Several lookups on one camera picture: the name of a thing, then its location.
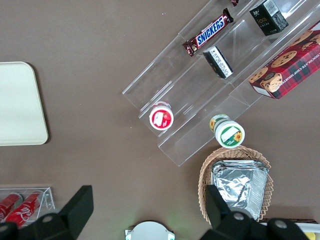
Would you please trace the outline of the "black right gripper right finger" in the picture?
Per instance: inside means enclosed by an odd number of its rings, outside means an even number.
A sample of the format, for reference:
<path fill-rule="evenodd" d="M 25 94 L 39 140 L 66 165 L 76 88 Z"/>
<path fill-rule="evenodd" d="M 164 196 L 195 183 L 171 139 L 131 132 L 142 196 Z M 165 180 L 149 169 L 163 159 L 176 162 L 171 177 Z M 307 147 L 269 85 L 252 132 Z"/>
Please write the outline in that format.
<path fill-rule="evenodd" d="M 256 222 L 247 214 L 231 211 L 217 187 L 205 189 L 206 210 L 211 229 L 202 240 L 307 240 L 305 233 L 292 221 L 271 218 L 266 225 Z"/>

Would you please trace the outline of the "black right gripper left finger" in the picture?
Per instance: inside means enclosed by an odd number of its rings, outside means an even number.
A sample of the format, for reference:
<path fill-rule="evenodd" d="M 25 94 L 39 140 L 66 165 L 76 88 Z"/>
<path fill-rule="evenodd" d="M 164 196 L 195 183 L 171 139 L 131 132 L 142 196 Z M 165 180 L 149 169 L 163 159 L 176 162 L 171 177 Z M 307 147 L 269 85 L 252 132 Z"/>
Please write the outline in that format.
<path fill-rule="evenodd" d="M 0 224 L 2 240 L 76 240 L 94 211 L 93 187 L 83 185 L 59 213 L 49 213 L 18 228 L 14 222 Z"/>

